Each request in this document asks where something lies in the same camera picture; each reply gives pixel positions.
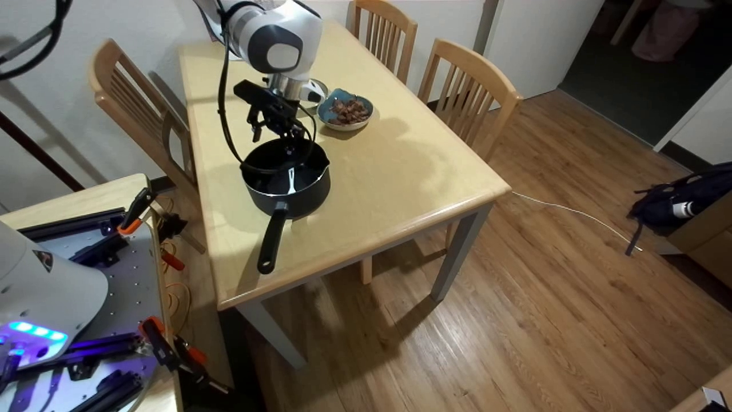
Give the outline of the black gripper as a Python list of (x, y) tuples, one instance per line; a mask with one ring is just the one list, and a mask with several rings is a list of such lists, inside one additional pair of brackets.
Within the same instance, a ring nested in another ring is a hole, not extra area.
[(298, 120), (298, 106), (270, 95), (250, 80), (234, 87), (234, 95), (250, 106), (248, 125), (251, 127), (251, 143), (261, 140), (261, 130), (270, 129), (277, 136), (315, 143), (313, 134)]

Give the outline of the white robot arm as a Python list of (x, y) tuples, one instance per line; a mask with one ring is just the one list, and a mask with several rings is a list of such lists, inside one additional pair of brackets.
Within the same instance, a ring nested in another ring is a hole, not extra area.
[(226, 58), (245, 59), (266, 85), (240, 80), (234, 95), (250, 103), (253, 138), (270, 129), (278, 138), (302, 138), (302, 102), (318, 103), (324, 93), (308, 75), (323, 34), (320, 14), (302, 0), (195, 0), (201, 22)]

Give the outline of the robot base mount table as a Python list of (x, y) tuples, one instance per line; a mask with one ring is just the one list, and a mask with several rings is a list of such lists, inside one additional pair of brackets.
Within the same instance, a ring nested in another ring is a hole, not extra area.
[(147, 190), (133, 174), (2, 217), (2, 412), (170, 412), (186, 395), (234, 395), (163, 323), (158, 240), (138, 225)]

